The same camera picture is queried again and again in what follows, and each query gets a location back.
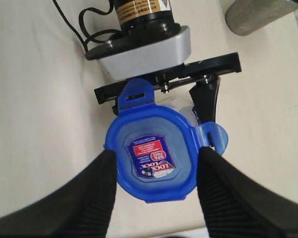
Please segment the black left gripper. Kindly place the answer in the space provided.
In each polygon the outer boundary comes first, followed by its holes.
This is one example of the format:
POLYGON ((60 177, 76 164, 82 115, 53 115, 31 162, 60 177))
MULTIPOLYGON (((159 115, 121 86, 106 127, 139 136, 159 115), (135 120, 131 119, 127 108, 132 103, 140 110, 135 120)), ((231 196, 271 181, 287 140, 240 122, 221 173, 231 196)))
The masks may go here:
MULTIPOLYGON (((87 60, 96 60, 134 50, 153 43, 169 39, 180 32, 181 25, 161 23, 147 31, 125 36, 117 40, 107 40, 105 43, 91 49, 85 55, 87 60)), ((169 90, 191 82, 198 81, 189 93, 194 104, 194 111, 199 124, 216 121, 217 99, 220 87, 219 76, 241 72, 238 53, 231 53, 200 61, 137 76, 149 81, 157 90, 169 90)), ((95 89, 99 104, 116 100, 123 91, 126 83, 133 78, 113 83, 95 89)), ((118 105, 112 107, 114 115, 119 115, 118 105)))

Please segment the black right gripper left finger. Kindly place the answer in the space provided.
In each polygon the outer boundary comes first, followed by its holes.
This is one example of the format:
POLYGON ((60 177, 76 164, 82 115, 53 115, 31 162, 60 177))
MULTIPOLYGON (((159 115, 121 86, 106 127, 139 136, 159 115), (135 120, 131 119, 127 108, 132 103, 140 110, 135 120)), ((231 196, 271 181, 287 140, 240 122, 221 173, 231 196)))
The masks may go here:
POLYGON ((104 238, 117 191, 117 157, 104 150, 68 183, 0 218, 0 238, 104 238))

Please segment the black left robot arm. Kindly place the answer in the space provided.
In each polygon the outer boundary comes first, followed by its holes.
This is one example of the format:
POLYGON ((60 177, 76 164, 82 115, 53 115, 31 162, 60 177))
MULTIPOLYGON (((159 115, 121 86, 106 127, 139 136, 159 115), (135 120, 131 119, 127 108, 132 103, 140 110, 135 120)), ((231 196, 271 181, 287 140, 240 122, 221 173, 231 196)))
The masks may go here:
POLYGON ((200 123, 216 120, 220 76, 241 72, 238 53, 187 63, 191 33, 175 22, 167 0, 112 0, 120 29, 85 54, 96 60, 113 83, 95 89, 99 104, 117 101, 125 85, 139 77, 167 93, 193 84, 189 94, 200 123))

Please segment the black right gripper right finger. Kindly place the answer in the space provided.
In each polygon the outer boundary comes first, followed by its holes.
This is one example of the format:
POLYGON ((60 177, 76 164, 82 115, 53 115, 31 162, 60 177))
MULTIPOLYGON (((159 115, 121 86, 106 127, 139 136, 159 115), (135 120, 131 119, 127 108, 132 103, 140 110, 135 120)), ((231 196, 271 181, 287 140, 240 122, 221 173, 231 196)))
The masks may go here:
POLYGON ((258 184, 210 147, 199 151, 197 190, 211 238, 298 238, 298 204, 258 184))

